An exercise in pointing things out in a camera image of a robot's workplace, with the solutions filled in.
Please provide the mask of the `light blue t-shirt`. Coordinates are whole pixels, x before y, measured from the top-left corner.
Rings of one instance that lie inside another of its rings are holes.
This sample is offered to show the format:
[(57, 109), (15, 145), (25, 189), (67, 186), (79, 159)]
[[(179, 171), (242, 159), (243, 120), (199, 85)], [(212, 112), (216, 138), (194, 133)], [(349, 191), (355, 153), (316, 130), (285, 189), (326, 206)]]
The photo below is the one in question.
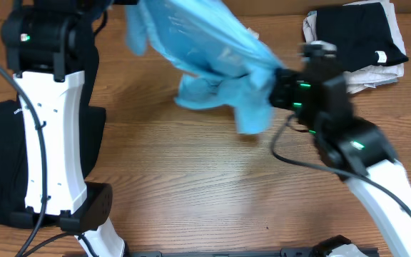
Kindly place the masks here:
[(233, 109), (238, 133), (271, 124), (269, 95), (280, 59), (222, 1), (146, 0), (125, 7), (127, 44), (151, 46), (183, 71), (175, 102), (186, 109)]

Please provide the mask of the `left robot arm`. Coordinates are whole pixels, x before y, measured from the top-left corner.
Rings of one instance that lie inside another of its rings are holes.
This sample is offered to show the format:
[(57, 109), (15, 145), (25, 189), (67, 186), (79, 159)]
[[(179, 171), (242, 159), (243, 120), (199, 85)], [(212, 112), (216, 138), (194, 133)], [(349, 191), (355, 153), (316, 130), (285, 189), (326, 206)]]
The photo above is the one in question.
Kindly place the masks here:
[(28, 163), (25, 213), (38, 231), (46, 221), (75, 236), (88, 256), (127, 256), (109, 213), (112, 188), (83, 178), (79, 113), (99, 64), (93, 23), (108, 2), (16, 1), (1, 28), (6, 61), (23, 111)]

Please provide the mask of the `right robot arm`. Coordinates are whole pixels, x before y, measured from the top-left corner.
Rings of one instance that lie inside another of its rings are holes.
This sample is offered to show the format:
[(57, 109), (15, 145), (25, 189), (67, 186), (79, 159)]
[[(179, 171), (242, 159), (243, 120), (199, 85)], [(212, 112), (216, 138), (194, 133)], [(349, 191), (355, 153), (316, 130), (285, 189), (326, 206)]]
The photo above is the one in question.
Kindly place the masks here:
[[(343, 74), (335, 69), (278, 69), (270, 103), (292, 114), (274, 135), (273, 156), (285, 163), (331, 172), (347, 185), (379, 228), (394, 256), (411, 256), (411, 185), (396, 150), (374, 123), (354, 114)], [(321, 166), (275, 151), (290, 121), (313, 136)]]

